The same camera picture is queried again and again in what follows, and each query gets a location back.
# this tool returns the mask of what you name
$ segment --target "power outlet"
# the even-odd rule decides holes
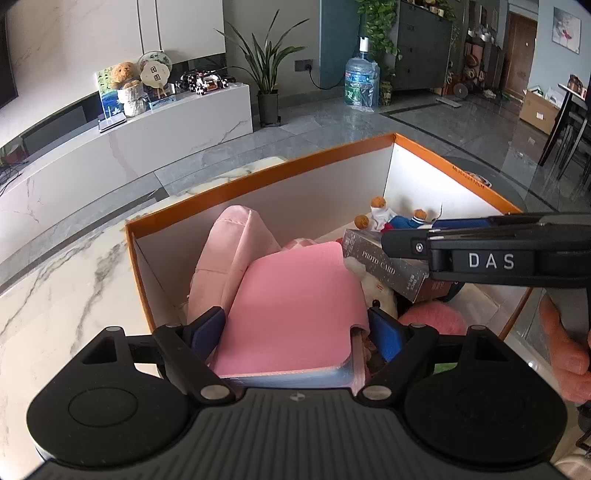
[[[312,60],[296,60],[294,62],[294,67],[297,72],[305,72],[306,70],[311,70],[313,68],[313,61]]]

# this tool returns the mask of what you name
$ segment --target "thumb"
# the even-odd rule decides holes
[[[552,366],[577,375],[584,374],[589,369],[589,353],[569,338],[560,323],[560,313],[548,295],[540,301],[540,319],[548,338]]]

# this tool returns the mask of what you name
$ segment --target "pink fluffy ball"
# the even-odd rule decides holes
[[[424,323],[435,328],[442,335],[465,335],[466,322],[462,315],[438,300],[423,301],[408,309],[400,317],[400,323]]]

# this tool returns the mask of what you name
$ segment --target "white plush toy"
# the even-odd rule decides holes
[[[394,291],[381,283],[371,273],[367,273],[365,265],[354,257],[346,257],[345,267],[353,272],[361,282],[365,304],[371,307],[374,300],[379,301],[379,307],[391,317],[398,319],[398,308]]]

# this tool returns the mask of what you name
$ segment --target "human hand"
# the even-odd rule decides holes
[[[576,403],[591,400],[589,353],[569,338],[560,323],[560,313],[548,295],[540,302],[540,318],[548,339],[550,363],[563,398]],[[591,332],[587,342],[591,345]]]

